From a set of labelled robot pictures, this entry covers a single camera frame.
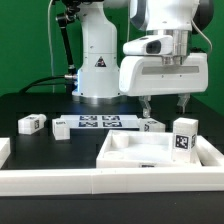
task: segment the black table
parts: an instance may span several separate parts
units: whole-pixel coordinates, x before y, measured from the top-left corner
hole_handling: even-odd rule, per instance
[[[173,121],[199,120],[198,134],[224,152],[224,117],[191,98],[184,115],[178,97],[152,97],[151,117],[172,131]],[[32,136],[19,135],[17,121],[29,114],[47,121]],[[61,115],[142,116],[136,98],[115,105],[86,105],[65,94],[7,94],[0,98],[0,137],[10,137],[11,155],[3,170],[95,168],[107,129],[72,130],[71,139],[55,141],[51,120]],[[1,197],[0,223],[222,223],[224,192],[172,192],[103,195]]]

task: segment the logo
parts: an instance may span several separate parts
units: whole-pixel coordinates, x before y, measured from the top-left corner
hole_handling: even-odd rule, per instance
[[[57,125],[65,124],[64,121],[56,122]]]
[[[99,58],[95,67],[107,67],[102,57]]]

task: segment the white cube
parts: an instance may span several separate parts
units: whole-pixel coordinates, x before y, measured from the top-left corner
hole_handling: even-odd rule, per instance
[[[18,121],[18,132],[20,134],[31,135],[44,127],[46,121],[44,114],[31,114]]]
[[[173,125],[172,159],[185,162],[192,161],[194,146],[197,140],[198,120],[179,118]]]
[[[70,139],[70,128],[64,119],[53,119],[52,129],[55,140]]]
[[[165,132],[166,125],[153,118],[139,119],[139,131],[143,132]]]

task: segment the white container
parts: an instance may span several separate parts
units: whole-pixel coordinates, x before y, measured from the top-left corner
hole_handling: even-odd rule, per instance
[[[129,136],[126,147],[114,147],[114,137]],[[97,168],[200,167],[196,150],[191,163],[172,160],[172,133],[110,130],[97,157]]]

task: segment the white platform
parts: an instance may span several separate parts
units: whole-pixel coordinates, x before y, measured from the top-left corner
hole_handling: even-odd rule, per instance
[[[198,136],[204,166],[0,171],[0,196],[224,191],[224,156]]]
[[[71,129],[99,129],[99,128],[137,128],[136,115],[62,115]]]

